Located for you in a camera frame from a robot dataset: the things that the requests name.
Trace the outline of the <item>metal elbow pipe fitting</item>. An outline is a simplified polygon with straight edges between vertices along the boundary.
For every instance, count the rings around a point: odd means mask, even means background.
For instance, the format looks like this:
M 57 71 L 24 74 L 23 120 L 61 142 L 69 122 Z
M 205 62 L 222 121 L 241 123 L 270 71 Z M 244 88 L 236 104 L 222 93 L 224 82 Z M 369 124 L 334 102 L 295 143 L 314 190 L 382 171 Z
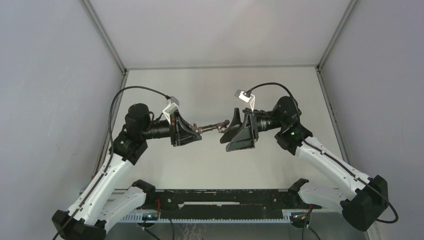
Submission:
M 195 132 L 196 134 L 202 134 L 203 128 L 201 126 L 198 126 L 196 123 L 190 123 L 189 124 L 190 129 Z

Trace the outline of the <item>metal water faucet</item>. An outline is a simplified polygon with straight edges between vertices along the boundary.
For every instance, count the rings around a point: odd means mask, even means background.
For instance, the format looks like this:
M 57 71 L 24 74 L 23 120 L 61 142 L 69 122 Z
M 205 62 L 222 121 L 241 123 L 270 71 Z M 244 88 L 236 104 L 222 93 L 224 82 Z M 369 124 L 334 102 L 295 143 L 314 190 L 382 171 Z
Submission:
M 228 119 L 222 121 L 222 122 L 218 122 L 218 123 L 214 123 L 214 124 L 210 124 L 210 125 L 206 125 L 206 126 L 200 126 L 197 128 L 197 132 L 199 134 L 205 133 L 205 132 L 210 132 L 213 130 L 217 130 L 219 133 L 225 133 L 227 131 L 228 125 L 230 124 L 230 121 Z

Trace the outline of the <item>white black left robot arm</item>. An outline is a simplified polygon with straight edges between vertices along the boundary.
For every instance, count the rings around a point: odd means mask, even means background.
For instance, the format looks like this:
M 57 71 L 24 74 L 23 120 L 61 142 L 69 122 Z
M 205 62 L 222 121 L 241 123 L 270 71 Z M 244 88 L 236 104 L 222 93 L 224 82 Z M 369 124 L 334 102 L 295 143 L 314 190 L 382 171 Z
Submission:
M 67 210 L 57 210 L 52 216 L 57 236 L 64 240 L 103 240 L 132 210 L 160 206 L 155 186 L 141 179 L 112 203 L 107 201 L 147 150 L 148 140 L 169 138 L 174 147 L 202 140 L 194 125 L 186 122 L 178 110 L 165 115 L 166 120 L 153 120 L 146 104 L 129 107 L 125 124 L 110 148 L 109 159 L 78 199 Z

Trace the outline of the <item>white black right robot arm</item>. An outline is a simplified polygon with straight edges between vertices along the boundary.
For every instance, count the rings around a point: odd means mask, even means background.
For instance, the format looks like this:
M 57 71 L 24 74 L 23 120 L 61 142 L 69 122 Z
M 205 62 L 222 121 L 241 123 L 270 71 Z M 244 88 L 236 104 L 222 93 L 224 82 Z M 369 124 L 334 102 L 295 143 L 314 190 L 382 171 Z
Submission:
M 309 180 L 298 180 L 289 203 L 295 208 L 305 204 L 320 206 L 340 213 L 355 229 L 365 232 L 389 207 L 387 181 L 380 175 L 369 175 L 355 169 L 328 151 L 299 117 L 302 112 L 289 96 L 281 97 L 271 111 L 234 109 L 233 119 L 220 138 L 227 152 L 255 148 L 260 132 L 279 129 L 274 138 L 285 151 L 298 157 L 325 175 L 335 189 L 324 187 L 322 193 Z

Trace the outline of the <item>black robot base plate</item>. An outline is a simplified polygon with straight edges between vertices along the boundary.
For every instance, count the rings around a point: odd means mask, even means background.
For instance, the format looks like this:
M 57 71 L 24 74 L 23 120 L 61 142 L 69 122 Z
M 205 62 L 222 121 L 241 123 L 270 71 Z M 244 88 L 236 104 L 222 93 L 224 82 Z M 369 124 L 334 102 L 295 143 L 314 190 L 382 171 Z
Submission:
M 305 203 L 289 189 L 161 189 L 141 206 L 167 217 L 278 217 L 279 212 L 306 212 L 318 205 Z

